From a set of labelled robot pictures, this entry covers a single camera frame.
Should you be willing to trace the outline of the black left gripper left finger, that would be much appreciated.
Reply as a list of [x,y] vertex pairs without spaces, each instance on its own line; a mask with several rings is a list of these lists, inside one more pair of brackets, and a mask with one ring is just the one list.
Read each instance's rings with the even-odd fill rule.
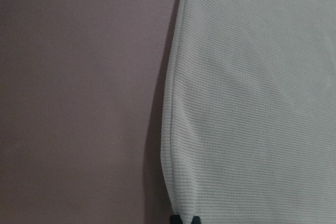
[[171,215],[170,224],[182,224],[182,219],[180,215]]

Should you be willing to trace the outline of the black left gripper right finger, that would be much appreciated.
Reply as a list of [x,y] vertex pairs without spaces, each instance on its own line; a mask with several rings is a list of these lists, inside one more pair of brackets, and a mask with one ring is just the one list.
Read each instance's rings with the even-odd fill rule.
[[201,224],[201,219],[199,216],[194,216],[191,224]]

